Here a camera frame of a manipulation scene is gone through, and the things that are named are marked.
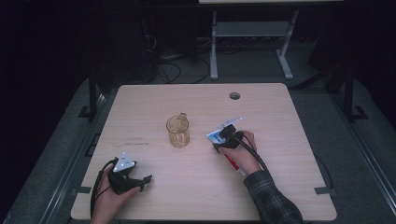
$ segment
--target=person's left hand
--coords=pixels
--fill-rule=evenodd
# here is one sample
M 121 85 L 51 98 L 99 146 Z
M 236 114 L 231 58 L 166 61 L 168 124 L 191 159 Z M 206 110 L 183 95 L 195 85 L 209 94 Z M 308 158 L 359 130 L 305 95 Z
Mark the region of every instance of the person's left hand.
M 113 169 L 113 167 L 114 166 L 110 166 L 105 169 L 102 175 L 100 185 L 97 190 L 97 199 L 95 201 L 95 207 L 93 209 L 91 223 L 109 223 L 120 210 L 122 205 L 125 204 L 129 199 L 134 197 L 141 190 L 140 187 L 135 187 L 120 195 L 116 194 L 114 190 L 110 187 L 110 183 L 107 177 L 110 169 Z

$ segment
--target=plaid shirt sleeve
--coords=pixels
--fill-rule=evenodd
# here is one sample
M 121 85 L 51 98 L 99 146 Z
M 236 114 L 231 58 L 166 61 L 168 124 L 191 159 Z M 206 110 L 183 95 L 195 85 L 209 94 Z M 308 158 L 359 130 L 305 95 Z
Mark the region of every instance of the plaid shirt sleeve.
M 244 180 L 250 197 L 257 206 L 262 223 L 304 223 L 297 206 L 286 198 L 263 170 Z

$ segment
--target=dark background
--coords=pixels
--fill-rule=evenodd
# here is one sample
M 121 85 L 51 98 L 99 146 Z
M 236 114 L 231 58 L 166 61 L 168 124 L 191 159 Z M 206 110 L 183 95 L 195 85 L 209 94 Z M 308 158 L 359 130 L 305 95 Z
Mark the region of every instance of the dark background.
M 210 10 L 156 9 L 150 19 L 145 19 L 147 10 L 109 9 L 102 3 L 0 3 L 0 220 L 35 166 L 74 92 L 90 73 L 94 73 L 102 91 L 113 85 L 149 83 L 156 59 L 145 51 L 143 34 L 155 34 L 164 45 L 187 52 L 195 51 L 197 36 L 210 36 Z M 170 5 L 195 3 L 168 1 Z M 128 4 L 145 5 L 140 1 Z M 288 10 L 276 15 L 287 15 Z M 253 11 L 245 11 L 238 19 L 262 16 L 257 8 Z M 234 12 L 225 10 L 220 16 L 232 19 Z M 321 71 L 353 59 L 356 78 L 396 127 L 394 12 L 394 5 L 385 1 L 346 1 L 334 11 L 308 8 L 301 10 L 293 39 L 314 41 L 320 36 L 310 65 Z M 118 80 L 120 73 L 131 73 L 131 78 Z

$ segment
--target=floor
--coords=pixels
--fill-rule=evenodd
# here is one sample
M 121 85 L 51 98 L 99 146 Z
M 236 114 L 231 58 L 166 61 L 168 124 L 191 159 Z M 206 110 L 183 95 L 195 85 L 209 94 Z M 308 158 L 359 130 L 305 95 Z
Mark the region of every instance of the floor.
M 204 77 L 197 85 L 281 82 L 291 87 L 318 73 L 306 64 L 315 43 L 294 41 L 286 56 L 294 80 L 286 80 L 275 54 L 281 42 L 282 39 L 249 39 L 243 44 L 235 44 L 237 48 L 224 50 L 218 55 L 217 81 L 207 75 L 209 53 L 203 50 L 194 58 L 163 63 L 159 66 L 158 76 L 149 85 L 174 79 L 178 68 L 181 74 L 172 83 L 194 83 Z M 164 58 L 172 56 L 175 56 L 172 50 L 163 54 Z M 301 91 L 290 91 L 290 96 L 312 150 L 318 156 L 323 178 L 328 187 L 334 189 L 332 200 L 338 216 L 330 223 L 396 223 L 396 212 L 389 206 L 384 188 L 375 175 L 378 169 L 365 156 L 373 154 L 381 175 L 391 186 L 396 186 L 396 132 L 365 87 L 356 80 L 354 105 L 361 106 L 368 119 L 350 123 L 342 109 L 343 89 L 336 94 L 327 93 L 324 89 L 327 80 L 323 78 Z M 70 210 L 117 90 L 115 86 L 101 96 L 97 115 L 88 121 L 78 118 L 81 108 L 89 104 L 88 80 L 81 83 L 10 210 L 6 223 L 89 223 L 89 220 L 71 218 Z M 146 222 L 115 220 L 114 223 Z

